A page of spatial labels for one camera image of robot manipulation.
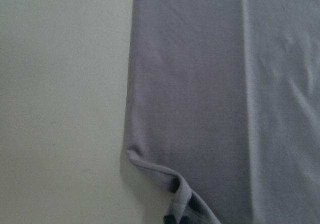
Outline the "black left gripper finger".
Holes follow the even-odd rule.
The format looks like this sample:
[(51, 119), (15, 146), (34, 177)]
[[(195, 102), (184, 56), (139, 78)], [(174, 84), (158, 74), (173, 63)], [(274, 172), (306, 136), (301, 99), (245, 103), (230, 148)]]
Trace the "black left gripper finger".
[(176, 221), (174, 215), (165, 215), (163, 217), (163, 223), (164, 224), (177, 224), (177, 221)]

